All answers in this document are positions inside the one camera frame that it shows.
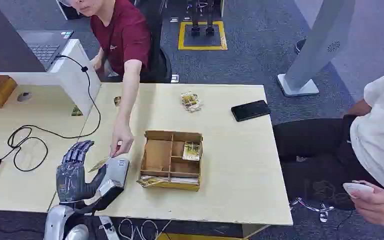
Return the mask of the person's right hand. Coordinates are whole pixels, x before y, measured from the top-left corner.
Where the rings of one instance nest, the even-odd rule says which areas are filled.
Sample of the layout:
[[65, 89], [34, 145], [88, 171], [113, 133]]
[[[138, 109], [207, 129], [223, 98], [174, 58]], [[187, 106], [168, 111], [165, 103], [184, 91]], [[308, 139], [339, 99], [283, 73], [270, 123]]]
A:
[[130, 151], [134, 142], [134, 136], [128, 123], [116, 121], [114, 124], [110, 157], [117, 157]]

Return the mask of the person's left hand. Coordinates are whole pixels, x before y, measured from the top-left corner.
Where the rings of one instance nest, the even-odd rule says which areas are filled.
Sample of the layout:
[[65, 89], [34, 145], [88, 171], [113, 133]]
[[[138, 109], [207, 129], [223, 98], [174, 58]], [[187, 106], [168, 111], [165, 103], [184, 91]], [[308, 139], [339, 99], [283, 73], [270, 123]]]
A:
[[384, 226], [384, 189], [364, 180], [354, 180], [353, 183], [373, 188], [372, 193], [354, 191], [351, 200], [356, 211], [363, 218], [376, 225]]

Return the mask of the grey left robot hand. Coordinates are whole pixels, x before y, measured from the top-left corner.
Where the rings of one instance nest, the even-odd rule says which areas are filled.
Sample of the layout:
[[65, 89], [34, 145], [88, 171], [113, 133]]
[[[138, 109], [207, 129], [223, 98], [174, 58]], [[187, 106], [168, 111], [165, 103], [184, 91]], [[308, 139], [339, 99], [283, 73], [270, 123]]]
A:
[[104, 180], [107, 168], [99, 168], [93, 180], [85, 181], [85, 158], [94, 141], [75, 143], [63, 156], [56, 169], [56, 192], [61, 203], [72, 203], [92, 198]]

